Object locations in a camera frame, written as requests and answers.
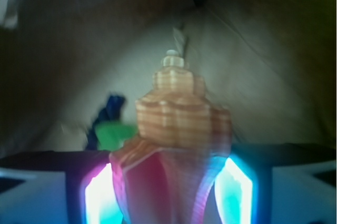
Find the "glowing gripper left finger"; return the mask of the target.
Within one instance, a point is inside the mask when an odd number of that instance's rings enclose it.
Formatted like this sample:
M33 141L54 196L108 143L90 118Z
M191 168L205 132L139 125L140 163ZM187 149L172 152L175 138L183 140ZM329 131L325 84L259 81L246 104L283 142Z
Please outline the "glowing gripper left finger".
M1 223L121 223L108 151L1 159Z

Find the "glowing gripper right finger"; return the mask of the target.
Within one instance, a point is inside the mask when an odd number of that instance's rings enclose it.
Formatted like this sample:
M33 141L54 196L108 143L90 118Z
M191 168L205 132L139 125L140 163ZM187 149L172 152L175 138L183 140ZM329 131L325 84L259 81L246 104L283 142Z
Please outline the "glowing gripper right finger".
M336 223L336 150L234 144L214 195L221 223Z

